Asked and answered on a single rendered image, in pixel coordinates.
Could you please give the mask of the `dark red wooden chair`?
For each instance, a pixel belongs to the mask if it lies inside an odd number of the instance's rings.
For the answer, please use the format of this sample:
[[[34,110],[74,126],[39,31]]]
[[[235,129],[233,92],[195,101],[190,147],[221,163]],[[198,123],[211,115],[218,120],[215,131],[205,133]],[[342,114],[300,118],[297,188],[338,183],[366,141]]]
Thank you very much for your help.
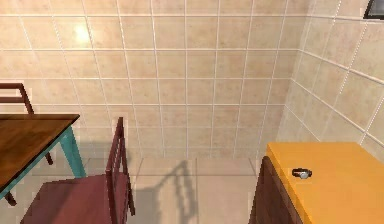
[[[135,207],[119,117],[105,173],[44,183],[20,224],[127,224],[128,214]]]
[[[30,103],[27,92],[22,83],[0,83],[0,89],[18,89],[21,94],[20,97],[0,97],[0,103],[23,103],[27,109],[28,114],[34,114],[33,107]],[[49,152],[45,155],[45,158],[49,165],[53,164],[53,160]],[[16,200],[14,199],[11,193],[7,193],[5,195],[5,199],[11,206],[15,206],[17,204]]]

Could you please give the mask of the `yellow-topped brown cabinet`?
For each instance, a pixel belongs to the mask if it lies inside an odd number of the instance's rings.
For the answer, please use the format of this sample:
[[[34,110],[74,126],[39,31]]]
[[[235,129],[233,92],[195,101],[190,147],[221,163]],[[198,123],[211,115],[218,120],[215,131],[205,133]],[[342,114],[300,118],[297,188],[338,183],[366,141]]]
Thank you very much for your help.
[[[248,224],[384,224],[384,163],[353,142],[271,142]]]

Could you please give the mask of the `brown table with teal legs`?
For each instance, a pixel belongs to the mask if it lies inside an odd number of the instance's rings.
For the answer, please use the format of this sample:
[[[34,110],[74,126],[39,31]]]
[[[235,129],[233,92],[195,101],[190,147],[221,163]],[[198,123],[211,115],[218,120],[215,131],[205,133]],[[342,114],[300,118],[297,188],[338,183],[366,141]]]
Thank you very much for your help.
[[[0,115],[0,199],[13,204],[12,188],[57,144],[76,178],[85,177],[72,125],[78,114]]]

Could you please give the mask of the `dark framed window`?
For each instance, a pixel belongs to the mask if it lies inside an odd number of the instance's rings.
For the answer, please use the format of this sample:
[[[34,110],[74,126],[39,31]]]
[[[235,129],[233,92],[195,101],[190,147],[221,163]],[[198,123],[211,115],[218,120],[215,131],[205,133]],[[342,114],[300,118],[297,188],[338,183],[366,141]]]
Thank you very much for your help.
[[[363,18],[384,20],[384,0],[369,0]]]

